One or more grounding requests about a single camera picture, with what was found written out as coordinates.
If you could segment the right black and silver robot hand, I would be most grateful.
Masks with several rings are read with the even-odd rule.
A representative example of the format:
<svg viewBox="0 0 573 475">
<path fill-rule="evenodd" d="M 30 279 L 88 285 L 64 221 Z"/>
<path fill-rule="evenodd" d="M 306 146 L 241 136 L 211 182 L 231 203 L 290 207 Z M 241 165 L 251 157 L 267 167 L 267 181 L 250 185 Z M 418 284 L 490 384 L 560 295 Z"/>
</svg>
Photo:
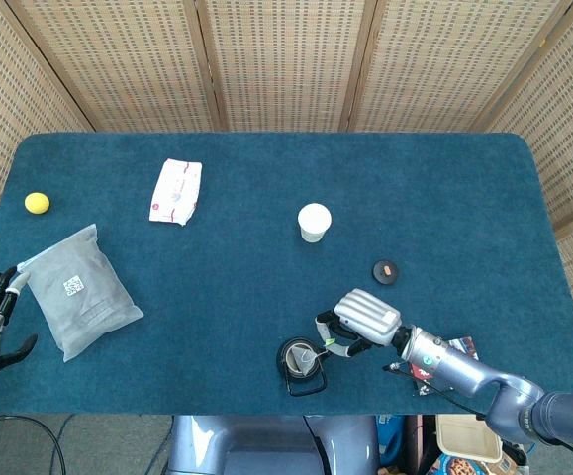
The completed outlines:
<svg viewBox="0 0 573 475">
<path fill-rule="evenodd" d="M 350 358 L 372 346 L 390 346 L 402 321 L 397 309 L 355 288 L 315 323 L 324 349 Z"/>
</svg>

